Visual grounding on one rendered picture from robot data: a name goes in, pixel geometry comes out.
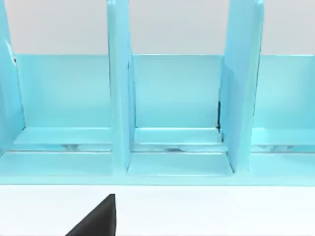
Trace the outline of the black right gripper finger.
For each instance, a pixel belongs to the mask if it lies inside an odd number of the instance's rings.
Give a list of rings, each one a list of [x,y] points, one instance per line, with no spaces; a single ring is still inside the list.
[[[116,236],[115,194],[109,194],[65,236]]]

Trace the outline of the light blue upright rack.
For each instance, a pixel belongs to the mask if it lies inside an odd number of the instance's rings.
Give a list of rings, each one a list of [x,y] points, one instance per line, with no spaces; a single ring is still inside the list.
[[[315,187],[315,0],[0,0],[0,184]]]

